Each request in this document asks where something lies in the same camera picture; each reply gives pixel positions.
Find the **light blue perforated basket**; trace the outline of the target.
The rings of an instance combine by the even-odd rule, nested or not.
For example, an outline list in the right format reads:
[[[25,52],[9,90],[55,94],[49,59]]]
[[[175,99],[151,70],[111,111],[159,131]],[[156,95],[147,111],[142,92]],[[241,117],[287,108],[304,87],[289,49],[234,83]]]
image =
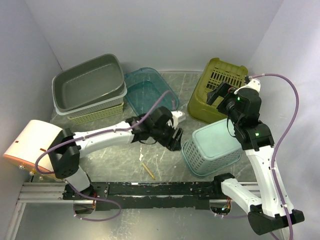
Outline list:
[[[205,177],[237,162],[243,150],[231,136],[233,133],[226,119],[195,130],[181,147],[182,157],[191,173]]]

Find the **teal transparent plastic tub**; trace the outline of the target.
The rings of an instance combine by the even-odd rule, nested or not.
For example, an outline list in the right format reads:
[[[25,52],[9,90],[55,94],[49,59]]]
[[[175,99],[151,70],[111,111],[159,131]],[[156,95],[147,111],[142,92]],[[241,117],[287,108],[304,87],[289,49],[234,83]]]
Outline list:
[[[166,91],[171,91],[171,93],[166,94],[158,105],[171,111],[179,107],[178,96],[160,73],[153,68],[143,67],[126,73],[124,81],[127,88],[125,99],[137,116],[147,113]]]

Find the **grey plastic tub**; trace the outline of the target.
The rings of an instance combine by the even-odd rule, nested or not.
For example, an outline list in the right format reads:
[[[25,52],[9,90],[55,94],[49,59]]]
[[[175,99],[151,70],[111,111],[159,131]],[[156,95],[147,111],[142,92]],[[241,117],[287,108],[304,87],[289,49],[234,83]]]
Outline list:
[[[69,68],[52,80],[54,106],[62,113],[114,98],[124,89],[122,67],[110,53]]]

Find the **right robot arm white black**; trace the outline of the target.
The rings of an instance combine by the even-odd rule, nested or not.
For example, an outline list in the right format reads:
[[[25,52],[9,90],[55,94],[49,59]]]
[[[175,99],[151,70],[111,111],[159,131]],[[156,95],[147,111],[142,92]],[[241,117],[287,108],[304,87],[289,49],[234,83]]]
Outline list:
[[[234,88],[223,82],[207,94],[208,105],[218,97],[218,112],[232,122],[234,137],[248,157],[258,183],[260,197],[243,187],[231,174],[215,177],[212,193],[218,199],[231,198],[247,214],[252,230],[259,236],[288,229],[285,240],[294,238],[293,225],[305,220],[302,211],[295,209],[276,164],[275,142],[270,128],[259,120],[262,100],[260,82],[256,79]]]

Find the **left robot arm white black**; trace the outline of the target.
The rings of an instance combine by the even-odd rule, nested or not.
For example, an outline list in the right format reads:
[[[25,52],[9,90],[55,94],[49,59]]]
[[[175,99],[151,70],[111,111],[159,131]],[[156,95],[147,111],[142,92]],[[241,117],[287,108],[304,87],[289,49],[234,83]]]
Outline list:
[[[184,112],[161,106],[149,113],[130,117],[113,126],[88,132],[61,130],[48,149],[48,157],[57,179],[66,180],[81,199],[94,192],[90,178],[80,167],[80,158],[112,146],[143,142],[152,138],[171,152],[181,150],[183,129],[179,123]]]

